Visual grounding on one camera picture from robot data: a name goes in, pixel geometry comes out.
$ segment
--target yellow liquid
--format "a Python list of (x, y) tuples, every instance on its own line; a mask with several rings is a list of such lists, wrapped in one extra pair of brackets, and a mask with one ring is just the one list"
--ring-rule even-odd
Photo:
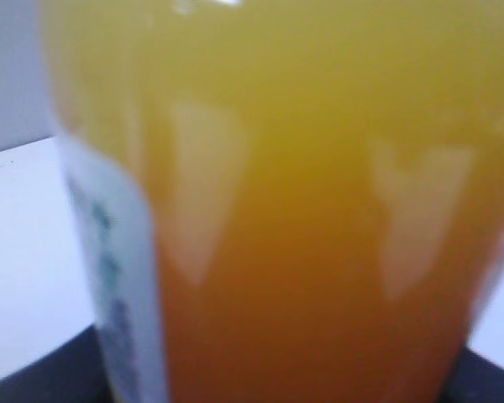
[(504, 0), (43, 3), (155, 214), (172, 401), (432, 403), (504, 243)]

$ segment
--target orange liquid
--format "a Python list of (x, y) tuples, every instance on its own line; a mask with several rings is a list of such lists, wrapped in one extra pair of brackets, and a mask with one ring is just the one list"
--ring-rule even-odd
[(504, 0), (48, 0), (155, 214), (175, 403), (431, 403), (504, 233)]

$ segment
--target glass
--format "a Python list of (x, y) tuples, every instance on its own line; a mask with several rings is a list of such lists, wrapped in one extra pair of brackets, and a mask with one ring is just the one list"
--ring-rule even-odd
[(42, 11), (64, 141), (126, 172), (154, 224), (164, 326), (137, 330), (164, 328), (160, 372), (98, 323), (120, 401), (434, 401), (503, 262), (504, 0)]

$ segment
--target white wall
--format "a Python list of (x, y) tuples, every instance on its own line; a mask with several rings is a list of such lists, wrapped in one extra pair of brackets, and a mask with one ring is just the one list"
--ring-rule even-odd
[(0, 150), (49, 135), (37, 0), (0, 0)]

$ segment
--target black base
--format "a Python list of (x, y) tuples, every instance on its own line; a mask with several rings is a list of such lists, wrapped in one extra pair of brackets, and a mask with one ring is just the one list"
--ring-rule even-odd
[[(504, 403), (504, 370), (465, 349), (438, 403)], [(0, 381), (0, 403), (113, 403), (93, 328)]]

